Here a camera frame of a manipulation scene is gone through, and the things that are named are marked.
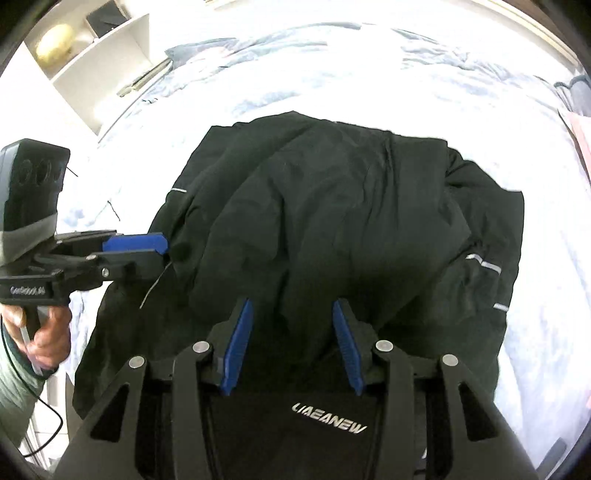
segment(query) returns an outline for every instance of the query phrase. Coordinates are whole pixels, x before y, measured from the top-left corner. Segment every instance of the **person's arm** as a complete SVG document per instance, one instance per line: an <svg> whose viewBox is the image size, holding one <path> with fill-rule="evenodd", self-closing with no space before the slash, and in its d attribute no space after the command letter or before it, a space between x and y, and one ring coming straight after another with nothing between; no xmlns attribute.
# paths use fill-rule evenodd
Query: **person's arm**
<svg viewBox="0 0 591 480"><path fill-rule="evenodd" d="M29 419L35 407L35 397L22 384L17 373L12 368L9 358L16 367L22 379L38 396L43 390L45 380L33 372L31 364L24 365L22 355L4 327L4 338L8 352L4 345L0 348L0 424L10 441L18 447L27 433Z"/></svg>
<svg viewBox="0 0 591 480"><path fill-rule="evenodd" d="M0 306L0 314L7 345L5 350L4 343L0 342L0 424L18 447L27 432L36 402L24 383L39 396L45 379L55 373L59 364L68 357L72 314L67 307L50 308L47 322L29 345L24 345L20 335L20 327L26 325L22 310ZM28 357L46 368L43 377L34 373Z"/></svg>

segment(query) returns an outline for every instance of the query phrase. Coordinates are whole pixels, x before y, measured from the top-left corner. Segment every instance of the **cable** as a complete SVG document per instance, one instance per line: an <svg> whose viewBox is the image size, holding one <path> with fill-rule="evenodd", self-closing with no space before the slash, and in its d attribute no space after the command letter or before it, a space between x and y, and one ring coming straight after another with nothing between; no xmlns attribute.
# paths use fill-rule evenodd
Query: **cable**
<svg viewBox="0 0 591 480"><path fill-rule="evenodd" d="M40 453L47 445L49 445L56 437L57 435L60 433L61 428L64 426L64 419L61 417L61 415L59 414L59 412L53 408L51 405L49 405L49 403L45 402L44 400L42 400L39 395L37 395L33 389L31 387L29 387L29 385L27 384L27 382L25 382L23 380L23 378L21 377L21 374L18 372L16 366L14 365L12 358L10 356L10 353L8 352L8 345L6 344L6 337L4 335L4 318L2 318L2 315L0 314L0 330L2 333L2 344L4 345L4 351L6 352L6 356L8 358L8 362L10 363L10 366L12 367L12 371L14 371L14 373L16 374L16 376L19 378L19 380L22 382L23 386L28 390L28 392L38 401L40 401L41 403L43 403L47 408L49 408L53 413L55 413L57 415L57 417L60 419L60 426L57 428L57 430L53 433L53 435L51 435L51 437L49 438L48 441L46 441L43 445L41 445L37 450L35 450L34 452L28 453L26 455L23 455L24 458L29 458L32 456L35 456L36 454Z"/></svg>

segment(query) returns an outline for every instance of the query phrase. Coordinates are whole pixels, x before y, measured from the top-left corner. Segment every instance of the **screw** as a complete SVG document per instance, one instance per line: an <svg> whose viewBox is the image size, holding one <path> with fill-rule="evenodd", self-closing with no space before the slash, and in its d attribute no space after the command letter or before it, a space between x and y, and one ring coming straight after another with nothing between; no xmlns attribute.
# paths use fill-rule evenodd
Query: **screw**
<svg viewBox="0 0 591 480"><path fill-rule="evenodd" d="M448 367L455 367L459 363L457 357L450 353L443 355L443 358L441 360L443 360L443 363L446 364Z"/></svg>
<svg viewBox="0 0 591 480"><path fill-rule="evenodd" d="M394 349L394 345L389 340L378 340L375 342L375 347L380 352L391 352Z"/></svg>
<svg viewBox="0 0 591 480"><path fill-rule="evenodd" d="M209 343L207 342L197 342L193 345L193 352L195 353L205 353L209 350Z"/></svg>
<svg viewBox="0 0 591 480"><path fill-rule="evenodd" d="M135 356L129 361L131 368L139 368L144 364L145 360L143 356Z"/></svg>

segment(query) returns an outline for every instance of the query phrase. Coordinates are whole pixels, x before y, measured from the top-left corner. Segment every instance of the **bed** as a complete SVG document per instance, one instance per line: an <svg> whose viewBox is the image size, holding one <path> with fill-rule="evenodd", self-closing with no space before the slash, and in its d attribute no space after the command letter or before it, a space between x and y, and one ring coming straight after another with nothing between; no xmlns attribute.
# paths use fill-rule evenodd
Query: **bed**
<svg viewBox="0 0 591 480"><path fill-rule="evenodd" d="M145 232L212 125L295 110L446 139L525 198L496 405L535 466L559 439L572 448L591 416L591 189L557 113L564 92L460 48L368 24L223 38L168 55L172 71L92 158L72 166L78 177L66 177L60 232ZM71 378L105 288L72 295Z"/></svg>

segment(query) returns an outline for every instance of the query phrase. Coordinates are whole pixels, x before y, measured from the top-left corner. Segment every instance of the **yellow ball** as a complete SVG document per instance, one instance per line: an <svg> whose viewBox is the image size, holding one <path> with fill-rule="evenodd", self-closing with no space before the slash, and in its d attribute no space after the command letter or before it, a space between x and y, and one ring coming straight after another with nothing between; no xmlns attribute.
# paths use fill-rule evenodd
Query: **yellow ball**
<svg viewBox="0 0 591 480"><path fill-rule="evenodd" d="M56 25L50 29L37 45L37 59L40 63L50 66L62 59L74 42L74 29L66 24Z"/></svg>

